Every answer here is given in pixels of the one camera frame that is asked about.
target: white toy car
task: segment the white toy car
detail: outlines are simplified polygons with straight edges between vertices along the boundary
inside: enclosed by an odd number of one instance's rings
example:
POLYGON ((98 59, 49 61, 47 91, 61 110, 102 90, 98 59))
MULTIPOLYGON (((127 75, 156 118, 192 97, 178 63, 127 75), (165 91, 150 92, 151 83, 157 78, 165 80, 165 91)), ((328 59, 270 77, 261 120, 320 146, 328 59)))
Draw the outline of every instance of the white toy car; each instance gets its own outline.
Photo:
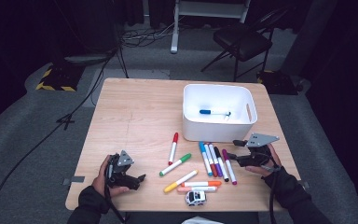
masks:
POLYGON ((205 191, 189 191, 186 194, 186 202, 188 206, 205 205, 206 194, 205 191))

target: chair seat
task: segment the chair seat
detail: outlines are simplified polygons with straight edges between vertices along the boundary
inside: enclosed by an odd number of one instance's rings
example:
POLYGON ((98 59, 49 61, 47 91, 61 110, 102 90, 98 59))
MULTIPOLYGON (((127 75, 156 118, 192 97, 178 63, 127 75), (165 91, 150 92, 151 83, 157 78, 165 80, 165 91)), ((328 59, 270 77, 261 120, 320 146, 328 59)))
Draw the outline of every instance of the chair seat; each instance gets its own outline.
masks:
POLYGON ((228 48, 232 43, 241 39, 240 54, 238 55, 236 46, 228 52, 237 57, 238 60, 245 62, 255 56, 270 49, 272 42, 256 31, 249 31, 249 26, 243 23, 228 26, 214 32, 213 40, 223 49, 228 48))

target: table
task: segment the table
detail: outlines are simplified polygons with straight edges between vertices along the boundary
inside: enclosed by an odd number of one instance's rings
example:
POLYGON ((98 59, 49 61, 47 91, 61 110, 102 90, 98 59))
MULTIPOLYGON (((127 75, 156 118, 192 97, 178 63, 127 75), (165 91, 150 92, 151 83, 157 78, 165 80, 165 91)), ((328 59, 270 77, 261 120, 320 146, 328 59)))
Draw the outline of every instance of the table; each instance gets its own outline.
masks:
POLYGON ((179 41, 179 15, 183 16, 203 16, 203 17, 223 17, 240 19, 244 22, 248 11, 250 0, 245 4, 224 4, 208 2, 187 2, 176 0, 173 15, 173 34, 171 53, 177 53, 179 41))
MULTIPOLYGON (((185 85, 209 83, 235 85, 247 88, 253 95, 258 121, 251 133, 280 136, 272 143, 286 170, 299 179, 292 154, 282 128, 272 107, 269 95, 262 84, 200 82, 182 80, 153 80, 107 78, 89 126, 89 132, 81 152, 75 176, 85 176, 83 183, 72 183, 66 200, 68 209, 77 207, 82 189, 97 176, 102 161, 108 154, 125 149, 134 159, 127 175, 137 177, 146 174, 138 190, 131 190, 114 199, 120 211, 268 211, 269 187, 259 175, 246 172, 232 161, 238 185, 221 178, 208 177, 200 154, 198 142, 190 142, 182 136, 182 103, 185 85), (175 161, 186 153, 191 159, 163 177, 158 173, 168 166, 174 133, 179 133, 175 161), (163 189, 182 176, 198 169, 191 181, 219 179, 223 181, 217 192, 207 193, 208 202, 203 206, 188 207, 185 194, 163 189)), ((214 143, 220 149, 237 155, 245 155, 243 147, 214 143)), ((275 210, 282 210, 276 203, 275 210)))

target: black sleeve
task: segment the black sleeve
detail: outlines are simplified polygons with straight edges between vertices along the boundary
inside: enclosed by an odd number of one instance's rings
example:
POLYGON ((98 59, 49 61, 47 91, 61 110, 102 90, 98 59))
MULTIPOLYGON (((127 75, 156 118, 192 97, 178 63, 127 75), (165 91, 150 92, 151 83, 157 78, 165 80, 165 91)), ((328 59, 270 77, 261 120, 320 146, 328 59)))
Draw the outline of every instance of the black sleeve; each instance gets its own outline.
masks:
POLYGON ((298 184, 297 179, 293 175, 287 174, 284 167, 274 174, 262 177, 262 179, 271 188, 275 175, 275 198, 283 208, 289 211, 295 224, 331 223, 313 204, 310 195, 298 184))
POLYGON ((93 186, 83 189, 79 195, 79 206, 68 219, 68 224, 99 223, 101 214, 109 211, 105 198, 93 186))

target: yellow marker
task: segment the yellow marker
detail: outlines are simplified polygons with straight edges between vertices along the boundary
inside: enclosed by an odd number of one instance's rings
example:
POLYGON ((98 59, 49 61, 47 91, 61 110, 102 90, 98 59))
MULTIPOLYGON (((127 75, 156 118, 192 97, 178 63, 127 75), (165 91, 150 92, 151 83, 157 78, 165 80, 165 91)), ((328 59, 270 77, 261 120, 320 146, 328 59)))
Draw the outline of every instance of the yellow marker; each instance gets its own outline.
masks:
POLYGON ((170 192, 171 190, 175 189, 176 187, 178 187, 183 182, 187 181, 189 178, 191 178, 194 175, 196 175, 198 172, 199 172, 198 170, 194 170, 190 174, 185 175, 184 177, 180 178, 178 181, 171 183, 167 188, 164 189, 164 192, 165 193, 170 192))

